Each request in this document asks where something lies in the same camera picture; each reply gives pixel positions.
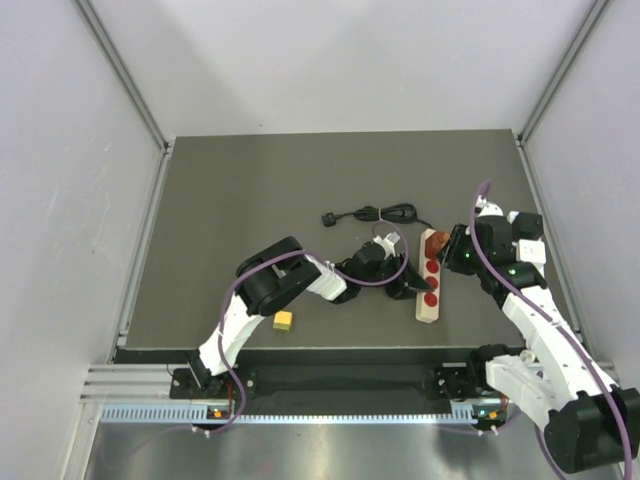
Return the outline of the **white red power strip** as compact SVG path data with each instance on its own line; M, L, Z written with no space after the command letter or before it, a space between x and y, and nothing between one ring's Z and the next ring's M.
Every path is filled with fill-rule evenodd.
M443 236L434 229L426 229L420 237L418 272L430 287L416 295L415 318L422 323L433 323L439 318L441 294L441 264L436 259L435 247Z

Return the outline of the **yellow USB charger plug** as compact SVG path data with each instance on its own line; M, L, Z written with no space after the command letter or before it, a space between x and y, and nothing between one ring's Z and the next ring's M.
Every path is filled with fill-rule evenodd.
M293 313L279 311L274 315L272 326L275 330L289 332L293 325Z

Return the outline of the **red koi fish adapter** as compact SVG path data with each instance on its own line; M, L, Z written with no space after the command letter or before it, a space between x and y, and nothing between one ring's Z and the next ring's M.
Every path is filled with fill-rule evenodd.
M447 245L450 234L443 231L433 231L425 239L425 256L435 259L438 253Z

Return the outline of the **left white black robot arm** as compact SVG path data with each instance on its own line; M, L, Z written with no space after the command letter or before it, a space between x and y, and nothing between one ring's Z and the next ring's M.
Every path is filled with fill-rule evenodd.
M381 287L393 300L433 293L436 282L421 277L407 254L397 251L400 241L397 233L376 236L352 256L332 263L309 254L289 236L245 260L236 270L214 332L189 357L194 387L205 396L220 394L259 324L305 292L336 305L353 300L363 287Z

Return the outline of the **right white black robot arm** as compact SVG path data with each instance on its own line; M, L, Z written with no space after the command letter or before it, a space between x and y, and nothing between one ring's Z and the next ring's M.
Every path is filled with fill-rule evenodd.
M535 373L503 345L476 350L469 388L506 395L534 423L564 473L623 463L633 476L639 453L639 392L623 388L577 339L545 277L546 245L539 214L504 213L476 198L468 224L458 224L438 252L442 266L479 279L482 289L521 333L541 365Z

